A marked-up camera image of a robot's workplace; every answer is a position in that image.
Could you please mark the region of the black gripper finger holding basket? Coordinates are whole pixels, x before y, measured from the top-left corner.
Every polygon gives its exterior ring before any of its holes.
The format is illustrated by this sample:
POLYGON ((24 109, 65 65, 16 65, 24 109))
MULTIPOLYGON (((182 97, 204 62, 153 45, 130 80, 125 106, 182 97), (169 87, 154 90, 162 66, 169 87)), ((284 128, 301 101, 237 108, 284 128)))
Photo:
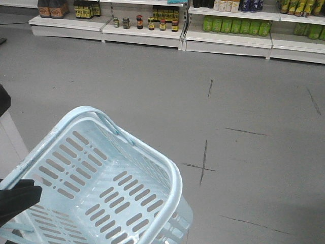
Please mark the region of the black gripper finger holding basket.
POLYGON ((1 190, 1 227, 40 202, 42 187, 32 179, 21 179, 12 189, 1 190))

